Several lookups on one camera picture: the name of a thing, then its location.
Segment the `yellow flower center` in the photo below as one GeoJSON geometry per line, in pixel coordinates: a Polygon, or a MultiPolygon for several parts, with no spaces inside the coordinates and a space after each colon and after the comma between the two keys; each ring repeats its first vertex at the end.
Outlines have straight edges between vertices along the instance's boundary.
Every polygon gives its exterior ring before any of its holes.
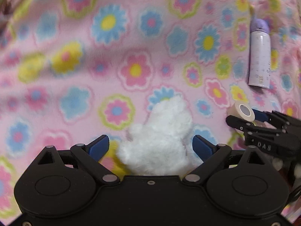
{"type": "Polygon", "coordinates": [[[130,68],[131,76],[137,78],[141,76],[141,73],[142,73],[141,66],[137,63],[134,63],[130,68]]]}
{"type": "Polygon", "coordinates": [[[213,47],[213,44],[214,44],[213,37],[210,35],[206,36],[204,39],[204,49],[207,51],[211,50],[213,47]]]}
{"type": "Polygon", "coordinates": [[[293,115],[293,109],[291,107],[288,107],[287,110],[286,110],[286,114],[289,115],[289,116],[292,116],[293,115]]]}
{"type": "Polygon", "coordinates": [[[221,97],[222,97],[221,91],[220,91],[219,89],[217,89],[217,88],[214,88],[214,89],[213,89],[213,93],[214,93],[214,95],[215,95],[216,97],[218,97],[218,98],[221,98],[221,97]]]}
{"type": "Polygon", "coordinates": [[[113,29],[115,25],[116,25],[115,16],[112,14],[109,14],[103,18],[100,26],[104,31],[109,31],[109,30],[113,29]]]}

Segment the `blue flower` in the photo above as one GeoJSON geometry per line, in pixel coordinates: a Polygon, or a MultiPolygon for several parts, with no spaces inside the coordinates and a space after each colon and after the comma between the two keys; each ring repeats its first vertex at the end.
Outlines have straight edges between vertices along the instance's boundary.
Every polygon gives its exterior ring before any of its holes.
{"type": "Polygon", "coordinates": [[[293,10],[290,7],[286,8],[286,16],[291,19],[293,17],[293,10]]]}
{"type": "Polygon", "coordinates": [[[69,88],[67,94],[60,99],[60,109],[67,121],[73,121],[88,112],[91,94],[87,89],[69,88]]]}
{"type": "Polygon", "coordinates": [[[244,63],[242,59],[237,60],[237,62],[232,67],[234,78],[242,79],[244,76],[244,63]]]}
{"type": "Polygon", "coordinates": [[[147,37],[159,35],[162,24],[161,14],[156,11],[147,10],[140,18],[140,29],[147,37]]]}
{"type": "Polygon", "coordinates": [[[43,13],[38,21],[36,37],[39,41],[51,39],[57,32],[58,17],[54,13],[43,13]]]}
{"type": "Polygon", "coordinates": [[[128,18],[120,5],[109,4],[101,7],[93,18],[92,37],[98,44],[109,45],[121,39],[126,33],[128,18]]]}
{"type": "Polygon", "coordinates": [[[29,126],[24,121],[13,124],[8,131],[6,144],[12,157],[20,156],[27,148],[30,140],[29,126]]]}
{"type": "Polygon", "coordinates": [[[169,87],[162,86],[160,89],[155,89],[154,93],[148,97],[149,105],[147,109],[151,111],[157,103],[161,102],[162,100],[170,99],[180,93],[176,92],[174,89],[169,87]]]}
{"type": "Polygon", "coordinates": [[[287,40],[287,28],[286,27],[279,28],[279,37],[280,37],[281,45],[284,46],[285,42],[287,40]]]}
{"type": "Polygon", "coordinates": [[[25,25],[25,24],[21,25],[20,28],[19,28],[19,30],[18,30],[17,35],[18,35],[18,38],[20,40],[25,40],[28,37],[28,35],[29,35],[29,27],[28,27],[28,25],[25,25]]]}
{"type": "Polygon", "coordinates": [[[205,117],[211,116],[211,106],[208,104],[206,100],[200,99],[197,101],[197,109],[203,114],[205,117]]]}
{"type": "Polygon", "coordinates": [[[281,87],[286,91],[289,92],[293,88],[293,83],[290,79],[288,74],[282,74],[281,76],[281,87]]]}
{"type": "Polygon", "coordinates": [[[294,26],[290,27],[290,38],[293,40],[297,40],[298,31],[297,28],[294,26]]]}
{"type": "Polygon", "coordinates": [[[166,43],[171,56],[184,54],[187,51],[188,32],[176,25],[168,34],[166,43]]]}
{"type": "Polygon", "coordinates": [[[222,10],[221,22],[225,26],[225,28],[232,27],[233,24],[233,12],[229,8],[225,8],[222,10]]]}
{"type": "Polygon", "coordinates": [[[190,142],[192,143],[192,139],[195,135],[200,135],[203,138],[205,138],[207,141],[209,141],[210,143],[217,145],[218,141],[216,140],[216,138],[213,136],[211,130],[206,127],[205,125],[199,125],[196,124],[193,127],[193,135],[190,137],[190,142]]]}
{"type": "Polygon", "coordinates": [[[204,26],[198,32],[198,38],[195,40],[195,53],[198,59],[208,64],[214,60],[215,55],[219,52],[220,35],[217,33],[217,28],[212,25],[204,26]]]}

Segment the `white fluffy fur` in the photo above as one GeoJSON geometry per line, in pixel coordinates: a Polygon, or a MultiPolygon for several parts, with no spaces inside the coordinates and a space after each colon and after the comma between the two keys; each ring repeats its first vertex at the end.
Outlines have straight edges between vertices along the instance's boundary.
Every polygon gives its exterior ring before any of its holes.
{"type": "Polygon", "coordinates": [[[117,156],[136,175],[180,175],[190,163],[183,145],[192,129],[192,116],[180,96],[154,106],[147,122],[132,125],[130,141],[122,142],[117,156]]]}

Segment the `yellow flower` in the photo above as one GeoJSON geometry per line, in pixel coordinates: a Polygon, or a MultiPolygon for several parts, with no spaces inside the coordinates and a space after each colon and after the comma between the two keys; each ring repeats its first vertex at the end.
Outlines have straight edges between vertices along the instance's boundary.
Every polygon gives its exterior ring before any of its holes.
{"type": "Polygon", "coordinates": [[[221,55],[215,64],[215,72],[217,77],[221,80],[227,79],[231,72],[231,60],[227,55],[221,55]]]}
{"type": "Polygon", "coordinates": [[[235,0],[238,11],[246,12],[249,8],[248,0],[235,0]]]}
{"type": "Polygon", "coordinates": [[[271,50],[271,70],[278,69],[278,51],[276,49],[271,50]]]}
{"type": "Polygon", "coordinates": [[[231,92],[232,98],[235,101],[240,100],[240,101],[244,101],[246,103],[249,102],[248,98],[246,97],[245,92],[239,86],[237,86],[237,85],[230,86],[230,92],[231,92]]]}
{"type": "Polygon", "coordinates": [[[268,0],[270,10],[273,13],[278,13],[281,10],[280,0],[268,0]]]}
{"type": "Polygon", "coordinates": [[[79,42],[73,41],[65,45],[52,58],[52,69],[57,74],[72,72],[80,64],[82,48],[79,42]]]}
{"type": "Polygon", "coordinates": [[[123,179],[125,175],[130,175],[131,172],[126,168],[126,166],[117,158],[116,150],[119,146],[118,139],[110,139],[110,147],[108,152],[104,157],[99,161],[100,164],[104,163],[106,159],[112,159],[113,167],[111,172],[118,176],[120,179],[123,179]]]}
{"type": "Polygon", "coordinates": [[[24,0],[14,11],[14,20],[17,21],[27,15],[29,6],[33,0],[24,0]]]}
{"type": "Polygon", "coordinates": [[[35,53],[24,57],[19,66],[18,78],[21,82],[35,81],[43,69],[45,57],[41,53],[35,53]]]}

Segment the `blue finger pad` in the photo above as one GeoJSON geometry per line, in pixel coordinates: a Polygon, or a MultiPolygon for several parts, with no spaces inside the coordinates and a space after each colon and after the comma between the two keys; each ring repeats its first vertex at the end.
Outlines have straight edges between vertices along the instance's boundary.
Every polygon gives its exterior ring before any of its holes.
{"type": "Polygon", "coordinates": [[[99,161],[109,150],[109,137],[105,136],[90,149],[88,154],[96,161],[99,161]]]}
{"type": "Polygon", "coordinates": [[[196,136],[194,136],[192,140],[192,149],[202,161],[207,160],[211,155],[213,155],[212,149],[196,136]]]}

